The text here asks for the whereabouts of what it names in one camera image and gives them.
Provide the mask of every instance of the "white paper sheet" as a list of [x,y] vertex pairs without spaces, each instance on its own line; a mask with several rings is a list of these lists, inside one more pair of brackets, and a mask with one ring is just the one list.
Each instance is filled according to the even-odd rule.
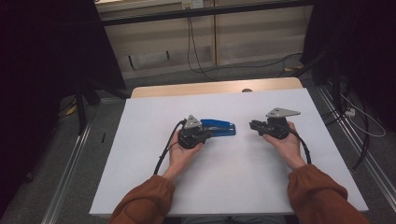
[[[292,213],[286,192],[290,169],[248,124],[266,120],[275,107],[301,112],[288,120],[307,143],[313,164],[348,190],[358,210],[368,210],[311,97],[301,89],[128,100],[90,214],[110,216],[129,190],[152,176],[170,133],[188,115],[230,121],[236,135],[206,141],[177,180],[170,216]],[[168,155],[159,174],[167,166]]]

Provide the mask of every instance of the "hand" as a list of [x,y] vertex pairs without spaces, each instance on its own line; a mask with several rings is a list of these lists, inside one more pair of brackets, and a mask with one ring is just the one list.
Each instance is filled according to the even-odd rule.
[[[292,122],[288,121],[288,124],[291,129],[296,131]],[[282,140],[276,139],[268,134],[263,135],[262,138],[276,148],[280,157],[292,170],[306,165],[300,154],[300,141],[294,134],[289,133],[289,135]]]
[[179,131],[175,132],[169,144],[169,146],[171,146],[169,149],[169,167],[166,169],[165,173],[163,173],[163,177],[171,182],[174,182],[176,178],[186,170],[195,153],[204,145],[200,143],[192,149],[181,147],[177,142],[178,132]]

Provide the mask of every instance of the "blue object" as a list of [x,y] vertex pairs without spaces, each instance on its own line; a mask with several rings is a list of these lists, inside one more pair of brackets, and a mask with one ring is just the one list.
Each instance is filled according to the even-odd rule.
[[223,120],[201,119],[203,129],[212,131],[212,137],[236,135],[235,125]]

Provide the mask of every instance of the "forearm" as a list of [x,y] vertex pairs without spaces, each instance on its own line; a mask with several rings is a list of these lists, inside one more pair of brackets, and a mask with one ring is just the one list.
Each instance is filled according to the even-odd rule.
[[290,205],[304,224],[369,223],[347,201],[347,190],[314,165],[295,170],[289,179]]
[[172,182],[154,175],[124,196],[110,223],[163,223],[171,208],[174,192]]

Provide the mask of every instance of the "orange sleeve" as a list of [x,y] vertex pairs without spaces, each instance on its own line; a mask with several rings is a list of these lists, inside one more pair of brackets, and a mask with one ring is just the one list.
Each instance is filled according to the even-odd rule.
[[109,223],[163,223],[171,208],[174,192],[173,183],[154,175],[124,196]]
[[347,190],[314,165],[289,174],[290,205],[304,224],[365,224],[368,220],[347,201]]

